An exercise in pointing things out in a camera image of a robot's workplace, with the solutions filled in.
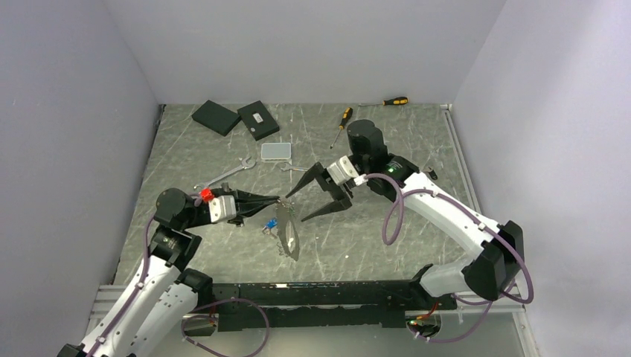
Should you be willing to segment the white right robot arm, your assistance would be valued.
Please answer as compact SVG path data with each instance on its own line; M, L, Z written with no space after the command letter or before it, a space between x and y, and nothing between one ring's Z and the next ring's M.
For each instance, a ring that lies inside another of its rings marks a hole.
M309 220L351 207L351 190L366 185L372 192L392 202L398 212L393 232L388 220L382 225L382 241L392 245L403 226L404 213L410 210L427 219L453 239L466 256L443 265L422 268L410 288L412 303L427 309L439 297L473 292L482 299L510 298L519 272L525 272L523 231L513 221L500 224L459 202L439 188L420 168L402 156L391 154L382 131L371 120L358 120L347 127L350 155L325 167L317 162L290 190L293 196L316 181L330 194L331 202L307 214Z

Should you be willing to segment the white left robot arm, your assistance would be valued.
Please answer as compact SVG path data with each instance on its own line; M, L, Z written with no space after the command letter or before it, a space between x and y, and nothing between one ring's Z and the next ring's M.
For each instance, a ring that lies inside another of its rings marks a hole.
M144 236L138 270L100 323L78 345L66 344L59 356L151 354L185 314L204 312L214 302L212 278L188 266L202 241L189 230L222 222L241 226L278 201L228 185L199 193L161 192L150 218L158 225Z

